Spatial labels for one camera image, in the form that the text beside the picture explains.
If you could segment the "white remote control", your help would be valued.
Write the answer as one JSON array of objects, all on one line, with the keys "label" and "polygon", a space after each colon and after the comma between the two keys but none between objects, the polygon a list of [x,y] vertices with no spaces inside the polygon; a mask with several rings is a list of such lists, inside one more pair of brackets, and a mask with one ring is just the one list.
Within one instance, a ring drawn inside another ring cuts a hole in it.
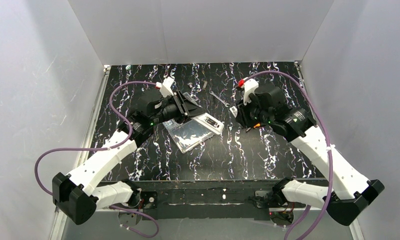
[{"label": "white remote control", "polygon": [[224,123],[216,119],[215,117],[211,116],[208,113],[201,114],[199,116],[195,116],[192,118],[197,123],[201,124],[202,126],[208,128],[216,135],[222,134],[224,129]]}]

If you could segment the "white remote battery cover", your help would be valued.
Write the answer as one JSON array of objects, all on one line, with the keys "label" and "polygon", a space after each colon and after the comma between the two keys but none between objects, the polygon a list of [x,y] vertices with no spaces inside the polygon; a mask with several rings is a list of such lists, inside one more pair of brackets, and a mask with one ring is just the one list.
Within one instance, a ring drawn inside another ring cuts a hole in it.
[{"label": "white remote battery cover", "polygon": [[238,108],[237,106],[232,106],[229,108],[230,112],[232,113],[232,115],[236,118],[238,116]]}]

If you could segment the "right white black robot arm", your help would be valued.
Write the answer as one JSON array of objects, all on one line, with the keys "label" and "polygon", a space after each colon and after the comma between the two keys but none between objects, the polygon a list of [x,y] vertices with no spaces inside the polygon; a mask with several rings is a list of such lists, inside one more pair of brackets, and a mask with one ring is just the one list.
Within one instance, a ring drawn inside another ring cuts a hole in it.
[{"label": "right white black robot arm", "polygon": [[237,86],[242,99],[231,108],[244,128],[270,126],[302,152],[324,177],[327,187],[285,178],[272,188],[271,200],[284,204],[298,202],[322,208],[339,224],[350,225],[385,189],[378,179],[359,173],[334,147],[328,147],[316,121],[303,108],[287,105],[283,91],[271,83],[260,86],[250,79]]}]

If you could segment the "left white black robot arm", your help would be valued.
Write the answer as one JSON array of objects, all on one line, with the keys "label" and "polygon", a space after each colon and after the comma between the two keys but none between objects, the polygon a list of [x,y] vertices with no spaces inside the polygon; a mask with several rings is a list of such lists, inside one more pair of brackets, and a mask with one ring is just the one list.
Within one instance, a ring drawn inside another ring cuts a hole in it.
[{"label": "left white black robot arm", "polygon": [[141,202],[141,188],[131,180],[98,186],[102,179],[121,161],[135,152],[153,133],[154,126],[169,120],[179,124],[199,120],[206,110],[180,91],[162,96],[158,90],[146,90],[135,102],[135,108],[104,144],[82,165],[67,175],[53,178],[53,202],[75,224],[85,223],[96,210],[115,204],[131,208]]}]

